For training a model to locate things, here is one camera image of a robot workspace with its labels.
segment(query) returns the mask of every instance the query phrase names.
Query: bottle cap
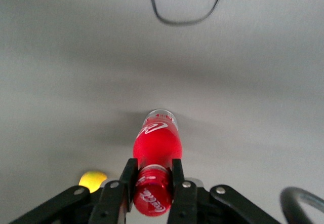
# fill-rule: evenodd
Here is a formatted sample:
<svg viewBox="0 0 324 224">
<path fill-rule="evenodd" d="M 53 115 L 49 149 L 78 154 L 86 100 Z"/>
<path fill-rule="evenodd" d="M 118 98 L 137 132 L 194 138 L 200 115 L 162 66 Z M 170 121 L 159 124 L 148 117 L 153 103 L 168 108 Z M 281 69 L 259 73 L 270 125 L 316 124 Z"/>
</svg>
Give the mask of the bottle cap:
<svg viewBox="0 0 324 224">
<path fill-rule="evenodd" d="M 134 205 L 147 216 L 166 213 L 172 203 L 169 189 L 170 175 L 161 165 L 149 165 L 139 173 L 135 186 Z"/>
</svg>

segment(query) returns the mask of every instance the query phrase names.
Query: red plastic bottle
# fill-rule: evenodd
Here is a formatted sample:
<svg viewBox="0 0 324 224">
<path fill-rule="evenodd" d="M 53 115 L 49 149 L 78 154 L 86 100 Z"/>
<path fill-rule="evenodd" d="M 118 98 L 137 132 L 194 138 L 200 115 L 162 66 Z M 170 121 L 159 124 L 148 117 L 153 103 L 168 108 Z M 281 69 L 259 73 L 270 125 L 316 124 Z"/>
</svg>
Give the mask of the red plastic bottle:
<svg viewBox="0 0 324 224">
<path fill-rule="evenodd" d="M 158 109 L 147 115 L 135 140 L 133 156 L 140 168 L 134 194 L 136 208 L 147 216 L 164 214 L 172 203 L 172 159 L 182 157 L 178 125 L 172 113 Z"/>
</svg>

